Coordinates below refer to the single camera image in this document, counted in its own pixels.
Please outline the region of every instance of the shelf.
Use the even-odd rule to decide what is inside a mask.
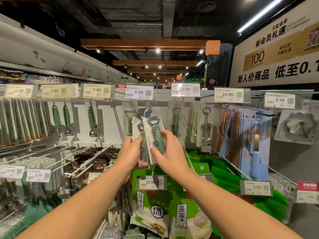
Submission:
[[[103,80],[97,80],[93,78],[87,78],[83,76],[74,76],[74,75],[69,75],[65,73],[59,73],[59,72],[54,72],[46,69],[39,69],[39,68],[33,68],[29,66],[24,66],[24,65],[17,65],[17,64],[12,64],[12,63],[7,63],[0,61],[0,68],[4,69],[14,69],[14,70],[20,70],[20,71],[25,71],[25,72],[32,72],[40,75],[46,75],[46,76],[58,76],[58,77],[64,77],[64,78],[69,78],[69,79],[76,79],[76,80],[84,80],[84,81],[94,81],[94,82],[101,82],[104,83]]]

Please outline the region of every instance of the person's right hand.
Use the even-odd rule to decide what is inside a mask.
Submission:
[[[162,130],[161,133],[166,136],[167,146],[165,154],[162,155],[156,147],[150,148],[150,151],[161,169],[174,180],[179,182],[181,177],[187,176],[191,172],[185,158],[183,147],[177,137],[168,130]]]

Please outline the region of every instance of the person's left hand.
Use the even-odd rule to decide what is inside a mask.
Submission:
[[[134,169],[147,169],[148,163],[145,161],[139,161],[139,157],[141,154],[141,143],[142,137],[139,136],[137,139],[133,141],[133,137],[126,137],[117,161],[114,165],[122,166],[124,171],[127,171],[129,179],[131,171]]]

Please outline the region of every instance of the circular logo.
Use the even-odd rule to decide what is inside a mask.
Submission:
[[[151,213],[156,218],[162,218],[164,216],[164,209],[158,205],[151,207]]]

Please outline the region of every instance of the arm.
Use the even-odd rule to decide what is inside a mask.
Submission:
[[[165,155],[156,148],[151,148],[158,165],[187,190],[225,238],[301,238],[267,213],[200,178],[190,170],[184,150],[176,136],[169,131],[162,133],[167,139]]]
[[[116,163],[107,172],[17,238],[91,239],[105,218],[118,189],[129,179],[134,167],[148,167],[146,162],[138,162],[142,138],[131,142],[132,137],[125,139]]]

